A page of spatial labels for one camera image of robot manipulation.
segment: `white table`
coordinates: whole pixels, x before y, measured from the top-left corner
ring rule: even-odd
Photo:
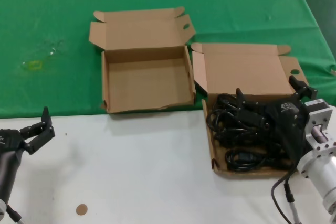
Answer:
[[[39,120],[0,120],[0,128]],[[202,111],[52,120],[56,137],[24,154],[9,201],[27,224],[285,224],[270,196],[275,178],[211,170]],[[302,224],[329,223],[310,180],[294,176],[291,189]],[[283,190],[276,195],[292,220]],[[79,204],[86,215],[76,214]]]

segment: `cardboard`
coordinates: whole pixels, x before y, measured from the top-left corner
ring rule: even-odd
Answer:
[[[192,105],[195,85],[185,43],[195,35],[184,8],[94,12],[90,42],[101,47],[108,113]]]
[[[250,100],[271,101],[293,94],[288,78],[295,70],[296,78],[307,80],[294,57],[282,56],[290,51],[287,45],[258,44],[200,44],[193,43],[195,81],[208,93],[202,101],[205,119],[221,93],[236,95],[240,88]],[[226,148],[213,139],[207,128],[211,166],[218,174],[241,174],[227,170]],[[244,175],[278,176],[283,171],[264,167]]]

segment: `robotic arm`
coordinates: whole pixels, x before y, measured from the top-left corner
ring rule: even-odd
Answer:
[[[34,137],[30,142],[25,140]],[[24,151],[30,155],[55,137],[48,108],[45,107],[41,122],[18,130],[0,130],[0,221],[5,212],[15,223],[23,223],[21,216],[9,205],[9,197],[13,189],[16,172],[21,164]]]
[[[294,197],[289,188],[289,178],[296,171],[305,178],[310,178],[314,187],[323,199],[323,205],[331,214],[330,222],[336,223],[336,137],[328,133],[327,127],[332,114],[332,108],[323,99],[316,99],[317,90],[298,81],[294,76],[289,78],[295,93],[288,98],[275,102],[258,104],[245,101],[242,92],[237,89],[238,107],[244,120],[253,119],[261,125],[271,127],[285,152],[292,162],[292,169],[272,188],[272,198],[286,220],[274,197],[274,189],[285,181],[285,191],[288,203],[292,209],[295,224],[300,224]],[[260,114],[244,110],[244,104],[257,106]]]

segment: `brown sticker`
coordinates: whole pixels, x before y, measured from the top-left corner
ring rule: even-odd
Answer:
[[[80,204],[77,208],[76,208],[76,213],[78,215],[85,215],[88,212],[88,207],[85,204]]]

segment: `green cloth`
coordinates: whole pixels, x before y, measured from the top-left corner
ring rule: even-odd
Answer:
[[[305,0],[0,0],[0,117],[100,114],[93,12],[184,6],[198,42],[288,44],[319,97],[336,105],[335,60]],[[195,107],[200,109],[201,95]]]

